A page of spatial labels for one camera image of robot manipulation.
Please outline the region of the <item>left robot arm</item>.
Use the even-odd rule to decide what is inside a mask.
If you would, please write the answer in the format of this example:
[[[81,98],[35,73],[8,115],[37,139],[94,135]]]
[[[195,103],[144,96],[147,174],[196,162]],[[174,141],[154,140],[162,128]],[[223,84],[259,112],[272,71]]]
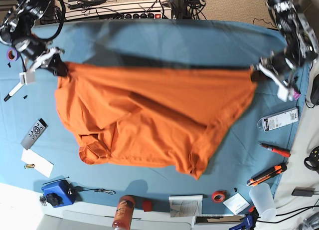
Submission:
[[[264,1],[287,46],[280,52],[272,52],[267,58],[260,58],[258,64],[252,68],[275,82],[279,99],[284,102],[292,101],[294,93],[298,90],[293,82],[293,73],[318,58],[318,39],[305,15],[294,4],[294,0]]]

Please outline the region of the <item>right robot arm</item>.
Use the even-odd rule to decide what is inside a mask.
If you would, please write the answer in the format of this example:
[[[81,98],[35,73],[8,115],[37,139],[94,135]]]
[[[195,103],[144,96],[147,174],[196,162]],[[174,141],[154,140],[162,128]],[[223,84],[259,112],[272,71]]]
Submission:
[[[63,0],[61,21],[56,33],[49,38],[40,38],[32,33],[35,22],[41,19],[53,0],[19,0],[4,17],[0,24],[0,41],[12,47],[25,58],[22,60],[22,85],[34,82],[37,69],[46,69],[55,76],[67,76],[67,67],[61,60],[64,50],[59,47],[48,48],[58,37],[64,24],[66,8]]]

